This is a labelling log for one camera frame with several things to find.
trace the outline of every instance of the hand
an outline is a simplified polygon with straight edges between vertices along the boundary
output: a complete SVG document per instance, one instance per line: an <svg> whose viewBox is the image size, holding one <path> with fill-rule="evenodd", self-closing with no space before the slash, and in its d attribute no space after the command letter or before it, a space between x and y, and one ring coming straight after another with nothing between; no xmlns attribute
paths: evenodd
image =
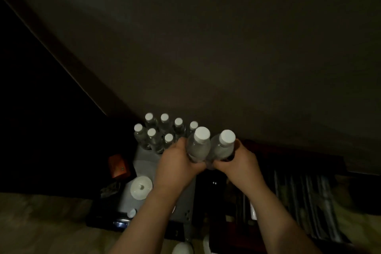
<svg viewBox="0 0 381 254"><path fill-rule="evenodd" d="M229 180L246 196L249 196L250 193L258 191L266 184L256 156L246 149L238 139L236 146L236 153L232 161L215 160L213 165L216 169L224 172Z"/></svg>
<svg viewBox="0 0 381 254"><path fill-rule="evenodd" d="M177 199L192 179L201 173L205 162L192 163L185 152L186 138L166 149L157 166L154 189L165 192Z"/></svg>

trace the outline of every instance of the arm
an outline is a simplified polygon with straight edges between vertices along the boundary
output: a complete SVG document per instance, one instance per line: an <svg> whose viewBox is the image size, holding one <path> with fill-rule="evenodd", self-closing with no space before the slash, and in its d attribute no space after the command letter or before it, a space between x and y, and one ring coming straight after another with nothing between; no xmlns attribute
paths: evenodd
<svg viewBox="0 0 381 254"><path fill-rule="evenodd" d="M154 187L130 225L109 254L160 253L165 228L181 192L205 170L205 163L193 164L185 153L185 138L165 150L156 170Z"/></svg>
<svg viewBox="0 0 381 254"><path fill-rule="evenodd" d="M239 140L236 143L238 148L231 162L214 161L213 164L253 204L267 252L321 254L265 184L256 156Z"/></svg>

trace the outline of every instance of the bottle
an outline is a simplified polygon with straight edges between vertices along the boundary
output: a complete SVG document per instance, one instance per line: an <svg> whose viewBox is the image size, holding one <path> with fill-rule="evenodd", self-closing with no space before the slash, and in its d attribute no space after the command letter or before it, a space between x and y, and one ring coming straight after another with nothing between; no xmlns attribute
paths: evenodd
<svg viewBox="0 0 381 254"><path fill-rule="evenodd" d="M198 122L193 121L189 124L189 127L187 128L187 137L189 137L191 134L194 133L194 131L198 128Z"/></svg>
<svg viewBox="0 0 381 254"><path fill-rule="evenodd" d="M151 146L149 144L147 129L143 127L141 124L136 124L134 126L134 130L134 136L139 145L145 150L150 150Z"/></svg>
<svg viewBox="0 0 381 254"><path fill-rule="evenodd" d="M161 134L154 128L150 128L147 133L149 136L149 143L151 145L152 151L158 155L162 154L164 152L164 144Z"/></svg>
<svg viewBox="0 0 381 254"><path fill-rule="evenodd" d="M236 135L231 130L223 130L221 134L215 135L210 140L210 152L207 156L206 163L209 170L214 170L214 160L225 160L234 151L234 142Z"/></svg>
<svg viewBox="0 0 381 254"><path fill-rule="evenodd" d="M152 113L147 113L145 115L145 126L147 127L147 129L155 129L157 130L158 127L157 127L157 119L154 117L154 115Z"/></svg>
<svg viewBox="0 0 381 254"><path fill-rule="evenodd" d="M198 127L187 140L186 151L189 159L194 163L206 159L210 151L210 131L206 127Z"/></svg>
<svg viewBox="0 0 381 254"><path fill-rule="evenodd" d="M172 123L169 121L168 114L162 114L159 122L159 130L162 132L163 136L166 134L173 134Z"/></svg>
<svg viewBox="0 0 381 254"><path fill-rule="evenodd" d="M183 123L183 119L181 117L178 117L177 119L174 120L174 137L176 141L185 136L185 126Z"/></svg>
<svg viewBox="0 0 381 254"><path fill-rule="evenodd" d="M174 143L172 134L166 134L164 137L164 148L168 149Z"/></svg>

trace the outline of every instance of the forearm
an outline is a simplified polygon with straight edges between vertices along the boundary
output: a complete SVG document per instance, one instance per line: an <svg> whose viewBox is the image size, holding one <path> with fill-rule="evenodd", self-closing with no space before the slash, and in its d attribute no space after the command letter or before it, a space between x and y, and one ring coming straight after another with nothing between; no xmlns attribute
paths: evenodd
<svg viewBox="0 0 381 254"><path fill-rule="evenodd" d="M321 253L264 182L248 197L269 254Z"/></svg>
<svg viewBox="0 0 381 254"><path fill-rule="evenodd" d="M154 188L109 254L159 253L178 196Z"/></svg>

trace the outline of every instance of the round white lid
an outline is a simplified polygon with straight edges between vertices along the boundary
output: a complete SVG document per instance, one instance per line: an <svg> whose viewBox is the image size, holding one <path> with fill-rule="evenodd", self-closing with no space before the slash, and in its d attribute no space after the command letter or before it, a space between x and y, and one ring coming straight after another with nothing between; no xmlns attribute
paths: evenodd
<svg viewBox="0 0 381 254"><path fill-rule="evenodd" d="M189 124L189 128L190 128L192 131L194 131L195 129L198 128L198 122L196 122L196 121L191 122L191 123Z"/></svg>
<svg viewBox="0 0 381 254"><path fill-rule="evenodd" d="M131 209L128 213L127 213L127 217L128 218L134 218L135 215L136 215L136 209Z"/></svg>
<svg viewBox="0 0 381 254"><path fill-rule="evenodd" d="M150 120L152 120L154 118L154 115L152 114L152 113L147 113L147 114L145 114L145 120L146 121L150 121Z"/></svg>
<svg viewBox="0 0 381 254"><path fill-rule="evenodd" d="M156 135L156 130L154 128L151 128L148 130L147 134L148 136L153 137L154 135Z"/></svg>
<svg viewBox="0 0 381 254"><path fill-rule="evenodd" d="M177 119L174 120L174 125L176 127L179 127L183 124L183 119L181 117L178 117Z"/></svg>
<svg viewBox="0 0 381 254"><path fill-rule="evenodd" d="M171 141L173 141L173 135L172 134L166 134L164 139L167 143L170 143Z"/></svg>
<svg viewBox="0 0 381 254"><path fill-rule="evenodd" d="M136 132L141 132L143 130L143 126L142 126L142 124L136 124L135 126L134 126L134 131L136 131Z"/></svg>
<svg viewBox="0 0 381 254"><path fill-rule="evenodd" d="M136 200L144 200L145 198L147 198L152 188L153 184L149 177L137 177L131 184L131 196Z"/></svg>
<svg viewBox="0 0 381 254"><path fill-rule="evenodd" d="M219 142L225 146L234 143L236 135L231 130L223 130L219 136Z"/></svg>
<svg viewBox="0 0 381 254"><path fill-rule="evenodd" d="M162 122L166 122L169 120L169 115L168 114L162 114L162 116L160 117L160 119L162 120Z"/></svg>
<svg viewBox="0 0 381 254"><path fill-rule="evenodd" d="M210 138L210 131L206 127L198 127L194 132L194 139L198 143L205 143Z"/></svg>

